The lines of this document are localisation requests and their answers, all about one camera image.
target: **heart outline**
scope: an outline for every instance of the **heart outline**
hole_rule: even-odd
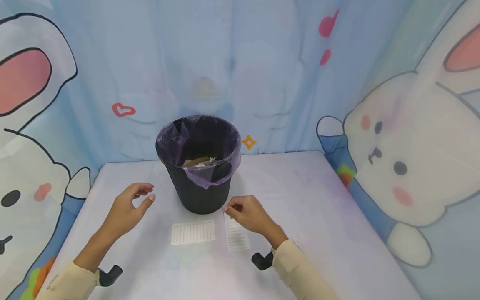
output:
[[[117,102],[117,103],[114,103],[112,105],[112,110],[113,110],[113,113],[117,116],[117,117],[125,117],[125,116],[131,116],[131,115],[134,115],[137,111],[131,107],[131,106],[125,106],[123,105],[122,103],[120,102]]]

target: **beige sleeve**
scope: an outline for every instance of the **beige sleeve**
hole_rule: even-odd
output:
[[[71,262],[36,300],[86,300],[98,283],[98,270],[93,274]]]
[[[286,240],[272,252],[273,267],[298,300],[338,300],[336,293],[292,240]]]

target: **small paper note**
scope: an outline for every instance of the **small paper note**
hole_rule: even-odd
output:
[[[215,240],[215,222],[211,220],[172,225],[172,246]]]
[[[250,240],[248,239],[245,229],[232,219],[229,215],[225,215],[225,227],[227,228],[228,251],[241,251],[250,249]]]

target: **orange star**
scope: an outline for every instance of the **orange star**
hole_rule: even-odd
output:
[[[257,141],[254,140],[249,134],[247,135],[247,138],[241,142],[244,143],[245,146],[247,146],[248,150],[250,150],[253,147],[253,145],[257,143]]]

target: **fabric wall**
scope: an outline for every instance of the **fabric wall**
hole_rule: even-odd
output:
[[[416,1],[366,96],[317,126],[326,157],[425,300],[480,287],[480,1]]]
[[[105,162],[163,124],[231,121],[244,154],[320,149],[410,0],[0,0],[0,299],[31,300]]]

